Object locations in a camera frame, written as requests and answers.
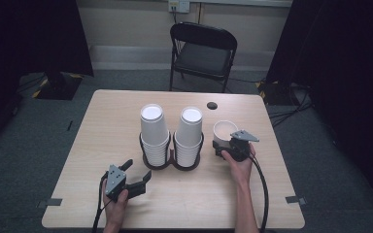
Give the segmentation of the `stack of white cups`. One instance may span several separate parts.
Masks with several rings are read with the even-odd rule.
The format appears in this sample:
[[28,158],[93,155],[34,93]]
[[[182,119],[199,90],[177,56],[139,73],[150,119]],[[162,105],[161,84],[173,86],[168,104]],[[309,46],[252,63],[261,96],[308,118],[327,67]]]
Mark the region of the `stack of white cups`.
[[153,167],[163,166],[167,161],[170,133],[159,105],[148,104],[142,108],[140,137],[148,163]]
[[196,107],[182,110],[179,126],[174,134],[175,158],[179,166],[192,167],[200,152],[203,141],[201,111]]

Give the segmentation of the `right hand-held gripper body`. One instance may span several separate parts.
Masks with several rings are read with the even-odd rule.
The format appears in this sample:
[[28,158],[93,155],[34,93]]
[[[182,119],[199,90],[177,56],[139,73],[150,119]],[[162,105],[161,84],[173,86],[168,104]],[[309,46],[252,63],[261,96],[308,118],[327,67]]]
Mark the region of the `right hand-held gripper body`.
[[247,132],[246,130],[238,130],[231,133],[231,140],[229,141],[230,147],[225,150],[232,156],[232,158],[241,162],[249,157],[250,142],[258,142],[257,136]]

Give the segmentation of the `white wall socket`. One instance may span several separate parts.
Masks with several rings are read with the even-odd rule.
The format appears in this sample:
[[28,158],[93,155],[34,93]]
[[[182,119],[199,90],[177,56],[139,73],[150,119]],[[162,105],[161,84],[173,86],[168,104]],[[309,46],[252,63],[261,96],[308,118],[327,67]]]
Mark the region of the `white wall socket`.
[[170,13],[188,14],[190,2],[187,0],[168,0],[168,11]]

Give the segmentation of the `dark curtain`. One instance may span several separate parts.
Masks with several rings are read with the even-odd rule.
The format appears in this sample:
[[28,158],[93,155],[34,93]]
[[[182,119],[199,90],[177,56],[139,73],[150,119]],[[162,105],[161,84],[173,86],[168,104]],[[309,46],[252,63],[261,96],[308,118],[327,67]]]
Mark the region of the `dark curtain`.
[[373,0],[292,0],[266,80],[310,87],[373,188]]
[[0,0],[0,129],[35,72],[93,74],[78,0]]

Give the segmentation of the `black stand base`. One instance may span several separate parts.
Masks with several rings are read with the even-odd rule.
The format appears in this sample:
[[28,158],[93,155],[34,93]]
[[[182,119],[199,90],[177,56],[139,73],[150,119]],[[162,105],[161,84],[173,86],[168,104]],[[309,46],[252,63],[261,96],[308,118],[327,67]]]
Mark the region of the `black stand base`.
[[268,106],[299,106],[300,101],[291,86],[279,82],[267,83],[265,81],[255,84],[259,96]]
[[84,78],[82,75],[62,72],[46,72],[45,77],[38,89],[32,94],[33,98],[72,100]]

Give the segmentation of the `person's left hand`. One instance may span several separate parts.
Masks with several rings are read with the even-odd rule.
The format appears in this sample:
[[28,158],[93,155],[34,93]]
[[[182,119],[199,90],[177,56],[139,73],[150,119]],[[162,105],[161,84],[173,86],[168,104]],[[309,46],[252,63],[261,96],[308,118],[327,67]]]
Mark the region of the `person's left hand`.
[[125,209],[128,202],[128,190],[124,189],[117,201],[113,201],[106,194],[106,182],[103,182],[102,193],[104,210],[106,213],[106,227],[121,228],[123,225]]

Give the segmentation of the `black folding chair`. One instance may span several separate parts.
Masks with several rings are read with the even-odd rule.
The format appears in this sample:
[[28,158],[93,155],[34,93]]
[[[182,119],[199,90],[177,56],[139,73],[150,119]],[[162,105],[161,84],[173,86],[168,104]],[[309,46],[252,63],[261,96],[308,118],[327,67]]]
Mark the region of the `black folding chair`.
[[172,42],[170,84],[174,73],[222,82],[225,92],[238,43],[227,30],[195,22],[179,22],[170,28]]

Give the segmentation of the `person's right hand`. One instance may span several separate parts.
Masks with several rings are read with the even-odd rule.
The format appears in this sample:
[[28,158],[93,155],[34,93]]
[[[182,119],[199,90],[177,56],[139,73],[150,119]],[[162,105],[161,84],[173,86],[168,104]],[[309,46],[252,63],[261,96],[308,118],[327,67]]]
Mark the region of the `person's right hand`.
[[232,156],[226,151],[221,152],[222,157],[227,161],[230,167],[233,180],[240,185],[249,184],[252,172],[252,158],[255,156],[254,146],[249,144],[249,158],[241,162],[235,161]]

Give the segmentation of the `white paper cup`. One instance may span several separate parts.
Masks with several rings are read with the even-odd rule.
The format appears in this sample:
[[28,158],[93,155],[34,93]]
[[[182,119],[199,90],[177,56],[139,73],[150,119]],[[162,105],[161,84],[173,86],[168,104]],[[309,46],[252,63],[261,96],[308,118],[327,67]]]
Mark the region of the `white paper cup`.
[[213,127],[213,148],[229,148],[231,133],[234,133],[237,130],[238,127],[232,121],[220,120],[216,122]]

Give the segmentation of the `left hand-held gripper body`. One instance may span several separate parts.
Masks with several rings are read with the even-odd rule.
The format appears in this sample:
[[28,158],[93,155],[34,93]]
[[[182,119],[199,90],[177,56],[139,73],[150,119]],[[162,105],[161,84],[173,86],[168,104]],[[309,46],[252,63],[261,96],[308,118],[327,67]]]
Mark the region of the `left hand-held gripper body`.
[[117,201],[119,194],[124,189],[128,190],[128,199],[146,193],[147,184],[143,183],[142,180],[137,183],[127,183],[126,179],[126,171],[121,171],[118,166],[111,165],[107,172],[105,194],[113,201]]

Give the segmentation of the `grey tape strip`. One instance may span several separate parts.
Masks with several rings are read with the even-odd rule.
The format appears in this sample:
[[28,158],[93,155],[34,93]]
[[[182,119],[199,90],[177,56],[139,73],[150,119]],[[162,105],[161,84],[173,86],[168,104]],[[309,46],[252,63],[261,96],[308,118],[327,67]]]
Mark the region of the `grey tape strip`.
[[288,204],[297,203],[299,206],[303,206],[307,204],[307,200],[305,197],[287,196],[286,201]]
[[45,209],[48,206],[60,206],[62,203],[61,198],[50,198],[43,201],[40,201],[37,205],[40,209]]

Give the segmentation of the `black double cup holder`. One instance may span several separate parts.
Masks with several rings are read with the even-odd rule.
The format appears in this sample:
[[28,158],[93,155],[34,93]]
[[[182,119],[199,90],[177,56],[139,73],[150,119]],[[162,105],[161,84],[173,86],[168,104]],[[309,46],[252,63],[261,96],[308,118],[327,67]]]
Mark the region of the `black double cup holder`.
[[176,140],[176,134],[168,134],[167,140],[153,149],[146,144],[142,135],[139,135],[140,147],[144,164],[153,170],[162,170],[169,165],[173,165],[181,171],[191,171],[200,163],[200,152],[204,142],[204,135],[201,135],[201,140],[198,145],[188,149]]

